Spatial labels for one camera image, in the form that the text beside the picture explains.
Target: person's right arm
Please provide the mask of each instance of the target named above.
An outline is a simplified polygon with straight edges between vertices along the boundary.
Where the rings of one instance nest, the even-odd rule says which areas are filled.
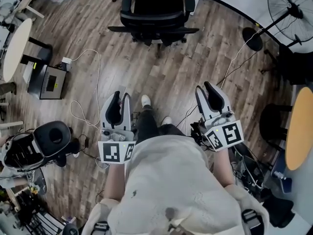
[[[235,184],[227,148],[214,153],[213,175],[223,187]]]

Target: person's foot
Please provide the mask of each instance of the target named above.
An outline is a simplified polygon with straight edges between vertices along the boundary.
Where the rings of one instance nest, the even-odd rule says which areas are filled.
[[[142,95],[141,104],[142,104],[142,107],[144,107],[145,105],[151,105],[150,98],[147,95]]]
[[[171,124],[172,123],[172,118],[167,116],[163,119],[162,124],[161,125],[165,125],[165,124]]]
[[[11,91],[14,95],[16,95],[16,83],[12,82],[14,84],[14,89]]]

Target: fan pole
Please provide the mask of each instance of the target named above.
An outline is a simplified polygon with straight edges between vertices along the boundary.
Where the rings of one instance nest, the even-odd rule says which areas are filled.
[[[267,26],[266,28],[263,28],[259,33],[256,34],[256,30],[250,27],[246,27],[243,29],[243,38],[245,40],[245,42],[247,42],[246,45],[248,45],[250,47],[250,49],[254,50],[254,51],[260,51],[263,48],[263,42],[261,39],[261,35],[263,33],[265,33],[267,30],[269,30],[270,28],[272,28],[274,25],[278,24],[280,21],[282,21],[283,19],[285,19],[287,16],[290,15],[290,12],[287,11],[285,14],[283,14],[282,16],[280,16],[276,21],[274,21],[273,23],[271,23],[269,26]]]

